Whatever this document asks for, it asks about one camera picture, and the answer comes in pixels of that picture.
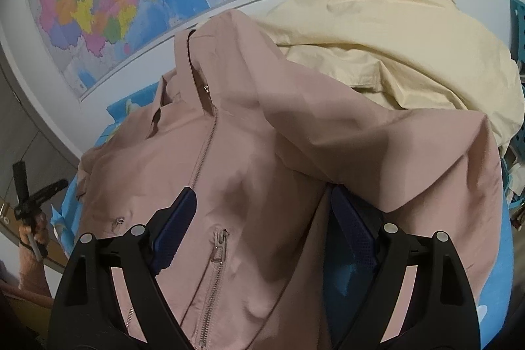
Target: zipper teeth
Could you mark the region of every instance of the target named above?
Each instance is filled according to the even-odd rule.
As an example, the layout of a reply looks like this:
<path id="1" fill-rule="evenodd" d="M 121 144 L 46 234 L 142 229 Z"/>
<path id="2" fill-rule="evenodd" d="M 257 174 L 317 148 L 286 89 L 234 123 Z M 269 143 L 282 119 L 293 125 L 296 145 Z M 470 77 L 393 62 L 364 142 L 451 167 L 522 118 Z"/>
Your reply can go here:
<path id="1" fill-rule="evenodd" d="M 217 300 L 217 295 L 219 294 L 219 288 L 221 285 L 221 277 L 222 277 L 222 269 L 224 269 L 224 264 L 226 263 L 226 240 L 228 239 L 228 232 L 226 229 L 219 232 L 222 235 L 222 244 L 224 244 L 224 247 L 221 249 L 221 257 L 224 261 L 219 261 L 217 265 L 217 270 L 215 271 L 213 282 L 212 282 L 212 288 L 209 293 L 208 302 L 206 304 L 206 309 L 204 311 L 204 316 L 202 320 L 202 327 L 200 329 L 200 339 L 199 339 L 199 347 L 201 349 L 206 348 L 206 344 L 208 342 L 208 335 L 209 335 L 209 329 L 212 324 L 212 315 L 213 315 L 213 309 L 215 307 L 215 302 Z"/>
<path id="2" fill-rule="evenodd" d="M 213 106 L 213 112 L 215 113 L 214 119 L 213 119 L 213 126 L 212 130 L 209 133 L 208 141 L 206 142 L 206 146 L 204 147 L 204 152 L 200 158 L 199 165 L 197 166 L 197 171 L 195 173 L 195 176 L 193 177 L 193 180 L 191 182 L 190 187 L 192 189 L 195 189 L 195 185 L 200 177 L 200 172 L 202 171 L 202 167 L 204 166 L 204 161 L 206 160 L 206 155 L 208 154 L 209 147 L 212 144 L 213 137 L 215 135 L 215 129 L 217 128 L 217 122 L 219 121 L 219 112 L 217 110 L 217 107 Z"/>
<path id="3" fill-rule="evenodd" d="M 213 111 L 215 113 L 214 119 L 213 119 L 213 126 L 212 130 L 209 133 L 208 141 L 206 142 L 206 146 L 204 147 L 204 152 L 200 158 L 199 165 L 197 166 L 197 172 L 195 173 L 195 177 L 193 178 L 190 187 L 192 189 L 195 189 L 195 185 L 200 177 L 200 171 L 202 170 L 202 167 L 204 166 L 204 161 L 206 160 L 206 155 L 208 154 L 209 147 L 212 145 L 213 137 L 215 135 L 215 129 L 217 128 L 217 122 L 219 121 L 219 111 L 217 110 L 217 107 L 213 106 Z M 131 308 L 128 312 L 128 318 L 126 319 L 126 330 L 129 332 L 131 320 L 133 319 L 133 315 L 135 314 L 135 308 L 133 305 L 131 305 Z"/>

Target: pink jacket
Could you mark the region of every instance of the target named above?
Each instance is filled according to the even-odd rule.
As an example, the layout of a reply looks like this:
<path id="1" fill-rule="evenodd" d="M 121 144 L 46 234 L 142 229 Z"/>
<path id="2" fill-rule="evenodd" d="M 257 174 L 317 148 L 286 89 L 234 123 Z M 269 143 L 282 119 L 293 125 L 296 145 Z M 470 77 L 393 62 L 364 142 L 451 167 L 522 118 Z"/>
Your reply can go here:
<path id="1" fill-rule="evenodd" d="M 479 296 L 498 251 L 502 194 L 484 115 L 384 109 L 284 59 L 238 11 L 180 32 L 175 57 L 153 104 L 82 157 L 77 195 L 80 233 L 100 238 L 147 223 L 184 186 L 195 190 L 197 214 L 157 281 L 196 348 L 330 348 L 329 182 L 408 233 L 447 231 Z M 129 331 L 141 337 L 115 278 Z"/>

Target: clothing pile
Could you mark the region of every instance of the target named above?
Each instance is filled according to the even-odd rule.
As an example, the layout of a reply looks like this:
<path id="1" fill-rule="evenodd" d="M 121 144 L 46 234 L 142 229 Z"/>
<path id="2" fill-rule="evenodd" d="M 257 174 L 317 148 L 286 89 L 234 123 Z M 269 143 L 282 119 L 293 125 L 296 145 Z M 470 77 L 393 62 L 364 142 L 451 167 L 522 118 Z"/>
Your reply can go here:
<path id="1" fill-rule="evenodd" d="M 192 187 L 197 213 L 157 282 L 208 350 L 331 348 L 331 183 L 406 233 L 447 231 L 479 297 L 498 252 L 498 145 L 523 119 L 508 50 L 451 0 L 290 0 L 258 23 L 232 10 L 176 35 L 154 102 L 82 157 L 78 235 L 120 235 Z"/>

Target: zipper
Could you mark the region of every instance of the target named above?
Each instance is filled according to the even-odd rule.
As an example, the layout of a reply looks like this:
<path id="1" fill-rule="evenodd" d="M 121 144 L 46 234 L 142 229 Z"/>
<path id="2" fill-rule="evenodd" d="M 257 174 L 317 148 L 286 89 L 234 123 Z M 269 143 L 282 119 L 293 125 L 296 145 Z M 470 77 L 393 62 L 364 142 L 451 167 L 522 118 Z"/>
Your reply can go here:
<path id="1" fill-rule="evenodd" d="M 212 129 L 209 132 L 208 140 L 206 140 L 204 151 L 202 153 L 202 156 L 200 157 L 199 164 L 197 165 L 197 170 L 195 172 L 193 180 L 191 180 L 191 183 L 190 183 L 190 187 L 192 189 L 195 189 L 195 186 L 197 185 L 197 181 L 199 180 L 200 172 L 204 166 L 204 161 L 206 160 L 206 156 L 208 154 L 209 147 L 212 145 L 213 137 L 215 136 L 215 130 L 217 129 L 217 122 L 219 121 L 219 111 L 217 110 L 217 107 L 215 107 L 215 105 L 213 104 L 212 98 L 209 95 L 208 85 L 204 85 L 204 91 L 206 91 L 206 93 L 208 94 L 209 102 L 213 107 L 214 117 L 213 117 Z M 133 307 L 133 304 L 132 304 L 128 312 L 128 317 L 126 319 L 126 331 L 128 332 L 129 332 L 130 324 L 131 324 L 131 321 L 134 315 L 135 315 L 135 308 Z"/>
<path id="2" fill-rule="evenodd" d="M 212 281 L 209 288 L 209 294 L 204 306 L 204 313 L 200 327 L 199 348 L 206 348 L 208 342 L 209 329 L 212 325 L 213 309 L 219 296 L 221 288 L 222 272 L 226 262 L 226 242 L 228 240 L 228 231 L 226 229 L 215 231 L 215 246 L 212 255 L 209 258 L 210 263 L 214 266 Z"/>

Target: silver screw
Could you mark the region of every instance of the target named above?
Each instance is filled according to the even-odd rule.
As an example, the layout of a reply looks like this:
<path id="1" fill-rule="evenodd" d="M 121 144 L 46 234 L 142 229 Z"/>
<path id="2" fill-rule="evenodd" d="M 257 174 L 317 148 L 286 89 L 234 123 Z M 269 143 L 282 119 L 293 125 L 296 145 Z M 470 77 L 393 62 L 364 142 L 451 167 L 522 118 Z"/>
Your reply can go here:
<path id="1" fill-rule="evenodd" d="M 448 240 L 448 235 L 444 231 L 439 231 L 436 234 L 437 240 L 441 242 L 446 242 Z"/>
<path id="2" fill-rule="evenodd" d="M 390 233 L 390 234 L 394 234 L 394 233 L 397 233 L 397 231 L 399 230 L 397 228 L 397 226 L 395 224 L 392 224 L 392 223 L 387 223 L 383 226 L 383 229 L 385 229 L 385 231 L 387 233 Z"/>
<path id="3" fill-rule="evenodd" d="M 91 242 L 91 239 L 93 239 L 93 236 L 91 235 L 91 233 L 86 233 L 80 237 L 80 241 L 82 243 L 89 243 Z"/>
<path id="4" fill-rule="evenodd" d="M 145 232 L 145 230 L 146 229 L 144 228 L 144 226 L 139 224 L 138 226 L 133 226 L 133 228 L 131 229 L 131 234 L 133 236 L 140 236 Z"/>

